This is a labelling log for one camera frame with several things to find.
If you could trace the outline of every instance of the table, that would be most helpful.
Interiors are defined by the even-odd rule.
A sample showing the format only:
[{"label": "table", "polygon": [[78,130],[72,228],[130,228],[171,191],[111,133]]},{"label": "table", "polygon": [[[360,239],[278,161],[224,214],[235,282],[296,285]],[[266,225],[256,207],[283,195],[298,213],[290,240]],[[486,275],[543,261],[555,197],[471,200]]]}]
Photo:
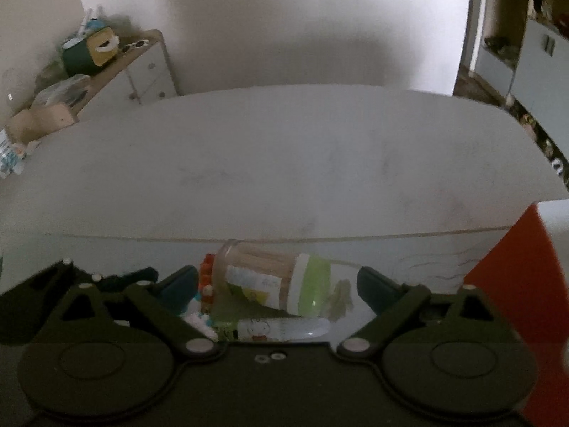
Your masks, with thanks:
[{"label": "table", "polygon": [[496,229],[562,181],[505,112],[371,86],[174,98],[47,136],[0,232],[338,239]]}]

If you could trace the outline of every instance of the plastic bag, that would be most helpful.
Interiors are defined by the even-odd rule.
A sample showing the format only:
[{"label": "plastic bag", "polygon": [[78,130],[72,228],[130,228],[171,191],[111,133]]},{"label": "plastic bag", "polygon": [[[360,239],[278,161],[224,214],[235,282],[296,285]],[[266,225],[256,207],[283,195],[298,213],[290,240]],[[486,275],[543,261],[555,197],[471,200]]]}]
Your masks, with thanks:
[{"label": "plastic bag", "polygon": [[72,107],[87,94],[90,80],[89,75],[83,74],[62,80],[40,91],[33,100],[31,107],[51,106],[58,102],[64,102]]}]

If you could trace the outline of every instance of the transparent jar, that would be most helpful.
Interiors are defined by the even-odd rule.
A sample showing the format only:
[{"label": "transparent jar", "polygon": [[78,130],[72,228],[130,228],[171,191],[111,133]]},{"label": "transparent jar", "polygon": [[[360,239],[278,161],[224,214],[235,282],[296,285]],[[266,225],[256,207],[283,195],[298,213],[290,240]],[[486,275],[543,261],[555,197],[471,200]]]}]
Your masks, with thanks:
[{"label": "transparent jar", "polygon": [[322,316],[328,301],[331,262],[315,255],[271,252],[249,242],[228,241],[213,264],[214,289],[306,318]]}]

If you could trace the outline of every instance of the cabinet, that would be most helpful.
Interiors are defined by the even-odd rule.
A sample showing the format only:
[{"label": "cabinet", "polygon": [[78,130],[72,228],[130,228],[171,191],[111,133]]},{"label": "cabinet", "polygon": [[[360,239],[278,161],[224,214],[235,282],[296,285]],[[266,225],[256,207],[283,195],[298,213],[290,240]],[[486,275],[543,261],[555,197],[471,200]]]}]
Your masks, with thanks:
[{"label": "cabinet", "polygon": [[569,40],[528,20],[511,93],[569,156]]},{"label": "cabinet", "polygon": [[177,96],[164,49],[156,42],[132,59],[119,58],[109,69],[120,70],[77,113],[80,121],[120,115]]}]

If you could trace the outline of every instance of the jar label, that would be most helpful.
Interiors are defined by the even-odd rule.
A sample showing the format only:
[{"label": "jar label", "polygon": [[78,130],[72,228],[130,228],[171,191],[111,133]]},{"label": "jar label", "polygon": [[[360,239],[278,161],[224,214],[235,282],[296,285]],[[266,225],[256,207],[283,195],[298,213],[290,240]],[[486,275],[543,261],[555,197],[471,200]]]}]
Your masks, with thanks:
[{"label": "jar label", "polygon": [[257,302],[276,310],[280,309],[281,278],[229,265],[225,280],[233,295],[243,294],[251,302]]}]

